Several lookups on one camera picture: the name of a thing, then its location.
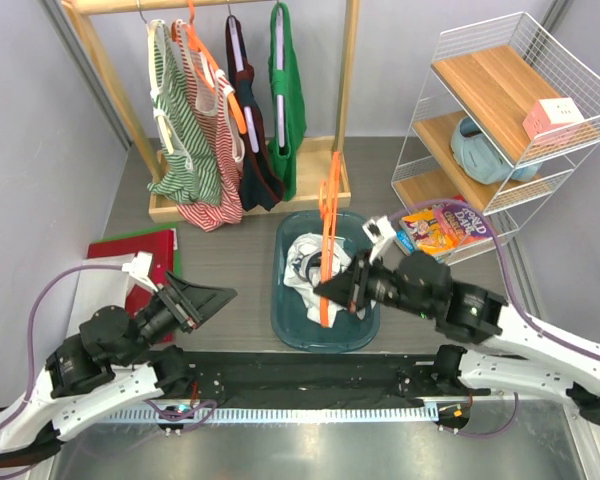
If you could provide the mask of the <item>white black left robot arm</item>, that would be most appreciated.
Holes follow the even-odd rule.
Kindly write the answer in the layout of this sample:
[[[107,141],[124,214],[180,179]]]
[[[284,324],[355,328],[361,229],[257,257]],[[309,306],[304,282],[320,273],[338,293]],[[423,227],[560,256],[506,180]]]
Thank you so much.
[[[50,354],[25,393],[0,408],[0,469],[43,462],[129,405],[185,397],[195,373],[184,351],[152,348],[176,330],[198,329],[236,295],[169,272],[135,313],[115,305],[97,310]]]

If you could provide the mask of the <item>orange plastic hanger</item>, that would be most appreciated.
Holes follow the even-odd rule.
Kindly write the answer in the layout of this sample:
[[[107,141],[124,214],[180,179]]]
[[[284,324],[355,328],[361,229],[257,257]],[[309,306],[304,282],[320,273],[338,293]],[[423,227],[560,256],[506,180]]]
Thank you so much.
[[[340,190],[341,159],[340,152],[334,151],[331,158],[329,175],[320,186],[318,209],[323,221],[321,251],[321,282],[331,279],[333,256],[335,252],[335,234],[338,215]]]

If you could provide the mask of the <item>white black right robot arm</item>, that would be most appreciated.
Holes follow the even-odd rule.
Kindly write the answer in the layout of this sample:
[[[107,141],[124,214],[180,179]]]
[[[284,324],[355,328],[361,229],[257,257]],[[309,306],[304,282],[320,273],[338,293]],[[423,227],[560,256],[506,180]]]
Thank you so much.
[[[453,279],[447,265],[426,253],[389,269],[362,251],[314,292],[352,312],[376,302],[432,321],[450,341],[439,348],[431,371],[442,394],[509,390],[567,405],[600,426],[600,343]]]

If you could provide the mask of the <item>white navy-trimmed tank top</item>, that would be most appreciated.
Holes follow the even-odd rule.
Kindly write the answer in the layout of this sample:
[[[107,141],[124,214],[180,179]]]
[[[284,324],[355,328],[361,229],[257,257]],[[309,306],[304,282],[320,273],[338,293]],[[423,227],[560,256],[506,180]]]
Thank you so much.
[[[302,298],[307,309],[308,319],[321,326],[322,298],[315,294],[313,289],[321,281],[322,243],[322,235],[320,234],[306,233],[298,236],[287,252],[283,277],[284,285],[294,289]],[[334,276],[346,270],[351,263],[351,257],[343,247],[352,245],[352,242],[345,240],[343,237],[335,237],[335,251],[332,259],[332,273]],[[370,306],[356,313],[357,319],[363,320],[366,314],[370,313],[375,306],[376,302],[371,301]],[[328,328],[334,326],[336,315],[342,310],[344,310],[344,307],[333,301],[328,302]]]

